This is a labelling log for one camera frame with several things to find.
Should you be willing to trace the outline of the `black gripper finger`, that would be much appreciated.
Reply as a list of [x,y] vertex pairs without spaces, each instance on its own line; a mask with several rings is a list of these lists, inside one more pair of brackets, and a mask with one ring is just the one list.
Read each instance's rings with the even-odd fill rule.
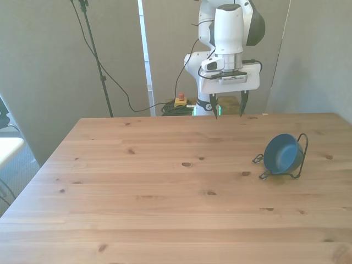
[[248,91],[241,91],[241,103],[240,103],[240,108],[239,108],[239,115],[242,116],[244,114],[247,102],[249,98],[249,92]]
[[211,104],[212,111],[214,113],[215,118],[218,119],[218,110],[217,110],[218,98],[215,93],[210,94],[210,104]]

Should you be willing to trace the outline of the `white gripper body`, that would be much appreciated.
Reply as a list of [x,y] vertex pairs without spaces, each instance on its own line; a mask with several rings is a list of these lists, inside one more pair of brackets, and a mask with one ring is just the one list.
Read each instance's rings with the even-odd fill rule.
[[198,91],[201,94],[221,94],[228,92],[256,90],[260,85],[260,63],[246,63],[241,74],[210,79],[210,74],[201,71],[207,78],[199,77]]

